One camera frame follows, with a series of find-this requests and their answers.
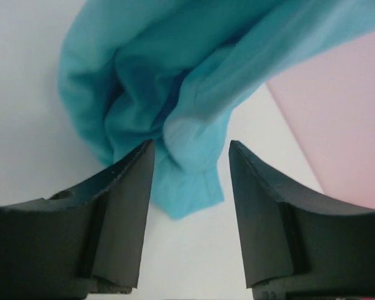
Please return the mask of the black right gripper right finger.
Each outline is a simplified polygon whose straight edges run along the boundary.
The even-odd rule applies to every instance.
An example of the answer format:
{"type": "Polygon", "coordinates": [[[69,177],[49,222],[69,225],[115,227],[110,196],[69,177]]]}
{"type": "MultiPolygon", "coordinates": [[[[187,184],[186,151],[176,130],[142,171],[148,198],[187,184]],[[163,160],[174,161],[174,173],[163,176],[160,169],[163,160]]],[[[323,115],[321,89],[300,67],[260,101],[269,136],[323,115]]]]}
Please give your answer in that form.
{"type": "Polygon", "coordinates": [[[375,299],[375,209],[316,192],[239,141],[229,165],[254,299],[375,299]]]}

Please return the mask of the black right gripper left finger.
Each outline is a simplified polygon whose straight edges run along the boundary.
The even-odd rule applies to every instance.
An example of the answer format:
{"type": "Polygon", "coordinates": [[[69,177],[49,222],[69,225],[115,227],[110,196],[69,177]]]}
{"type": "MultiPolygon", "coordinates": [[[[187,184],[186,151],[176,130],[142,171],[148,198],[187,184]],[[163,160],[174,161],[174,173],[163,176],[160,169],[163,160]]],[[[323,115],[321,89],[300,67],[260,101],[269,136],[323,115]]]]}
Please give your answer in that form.
{"type": "Polygon", "coordinates": [[[0,299],[85,299],[138,285],[154,143],[48,199],[0,206],[0,299]]]}

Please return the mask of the teal t-shirt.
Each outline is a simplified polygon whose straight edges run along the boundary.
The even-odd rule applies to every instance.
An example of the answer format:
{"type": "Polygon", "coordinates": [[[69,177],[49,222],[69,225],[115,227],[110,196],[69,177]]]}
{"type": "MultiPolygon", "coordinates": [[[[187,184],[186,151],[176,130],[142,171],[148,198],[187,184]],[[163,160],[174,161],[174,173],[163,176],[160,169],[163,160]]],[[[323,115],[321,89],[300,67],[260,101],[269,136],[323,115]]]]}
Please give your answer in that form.
{"type": "Polygon", "coordinates": [[[232,111],[288,68],[375,31],[375,1],[87,1],[59,95],[106,165],[155,142],[153,203],[173,219],[223,200],[232,111]]]}

